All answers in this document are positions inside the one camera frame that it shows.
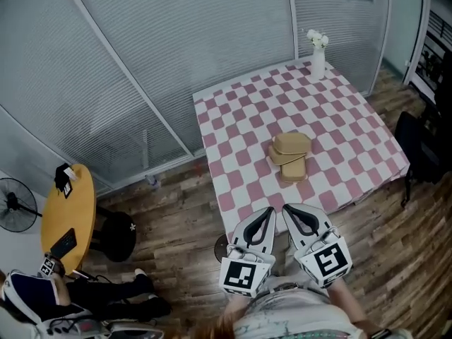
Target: white paper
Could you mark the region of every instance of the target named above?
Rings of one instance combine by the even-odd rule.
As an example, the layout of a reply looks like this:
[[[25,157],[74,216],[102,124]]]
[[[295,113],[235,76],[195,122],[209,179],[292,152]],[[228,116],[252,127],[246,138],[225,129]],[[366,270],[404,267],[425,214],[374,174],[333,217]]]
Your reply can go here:
[[[73,181],[77,181],[77,175],[76,175],[76,173],[75,173],[70,167],[67,167],[67,168],[64,170],[64,173],[66,173],[67,176],[68,176],[70,179],[72,179]]]

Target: table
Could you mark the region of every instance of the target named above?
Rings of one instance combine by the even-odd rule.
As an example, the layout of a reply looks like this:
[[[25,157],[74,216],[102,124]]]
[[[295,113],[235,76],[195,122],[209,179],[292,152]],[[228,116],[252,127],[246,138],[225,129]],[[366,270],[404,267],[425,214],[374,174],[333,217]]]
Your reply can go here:
[[[199,128],[226,233],[259,208],[305,203],[332,213],[404,176],[408,160],[381,118],[330,64],[321,81],[310,57],[261,69],[194,94]],[[272,139],[312,140],[308,178],[283,182],[267,154]]]
[[[84,165],[72,165],[78,180],[71,181],[72,192],[64,198],[55,185],[50,190],[42,212],[41,247],[50,248],[72,227],[76,232],[77,246],[70,250],[61,262],[66,272],[77,269],[88,252],[96,216],[96,195],[93,178]]]

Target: round wooden table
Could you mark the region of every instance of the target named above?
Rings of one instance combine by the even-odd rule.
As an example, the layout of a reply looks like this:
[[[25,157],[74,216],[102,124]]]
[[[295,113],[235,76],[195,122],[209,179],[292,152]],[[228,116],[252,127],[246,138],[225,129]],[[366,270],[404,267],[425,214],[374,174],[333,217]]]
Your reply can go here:
[[[77,246],[68,252],[61,262],[70,274],[81,264],[90,248],[96,217],[96,195],[93,178],[84,165],[72,165],[78,179],[71,180],[72,192],[68,198],[55,185],[42,212],[41,247],[43,252],[50,248],[71,228],[75,230]]]

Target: person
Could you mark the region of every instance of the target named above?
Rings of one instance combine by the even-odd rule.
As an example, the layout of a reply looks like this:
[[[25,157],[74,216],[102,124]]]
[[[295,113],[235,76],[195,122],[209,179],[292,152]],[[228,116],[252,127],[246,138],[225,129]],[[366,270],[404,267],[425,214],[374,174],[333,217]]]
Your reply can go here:
[[[0,271],[0,305],[20,321],[24,318],[5,294],[5,286],[13,285],[22,301],[42,321],[89,310],[98,320],[135,319],[149,321],[171,313],[171,306],[154,293],[152,280],[141,269],[135,270],[135,280],[122,284],[88,282],[77,279],[65,283],[52,273],[50,278],[38,278],[13,270],[8,277]],[[123,299],[149,294],[139,304],[122,304]]]
[[[293,247],[288,251],[284,276],[270,276],[255,299],[231,295],[222,316],[197,328],[191,337],[412,339],[407,330],[390,331],[372,323],[342,278],[321,289],[300,268],[294,252]]]

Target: white vase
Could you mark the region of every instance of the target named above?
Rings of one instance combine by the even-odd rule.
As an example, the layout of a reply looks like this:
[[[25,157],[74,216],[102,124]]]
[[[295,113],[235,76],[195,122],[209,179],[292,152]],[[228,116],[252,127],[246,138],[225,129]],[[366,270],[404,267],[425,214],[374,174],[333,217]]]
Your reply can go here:
[[[325,48],[314,48],[311,60],[311,76],[319,80],[325,76]]]

